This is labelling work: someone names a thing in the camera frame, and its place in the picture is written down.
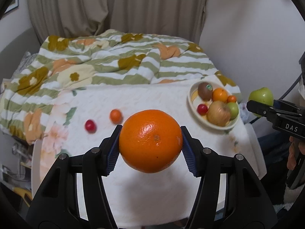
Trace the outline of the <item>person right hand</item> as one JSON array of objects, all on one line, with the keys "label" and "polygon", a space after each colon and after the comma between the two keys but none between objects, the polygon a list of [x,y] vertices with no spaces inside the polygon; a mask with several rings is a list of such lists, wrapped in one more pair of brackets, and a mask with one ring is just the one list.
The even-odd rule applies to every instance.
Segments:
[{"label": "person right hand", "polygon": [[[296,144],[295,144],[295,140],[292,136],[290,136],[290,142],[291,142],[291,145],[289,147],[289,156],[288,156],[288,161],[287,161],[287,168],[290,171],[292,171],[296,166],[296,157],[295,157]],[[298,143],[298,148],[299,148],[299,152],[304,155],[305,154],[305,143],[304,142]]]}]

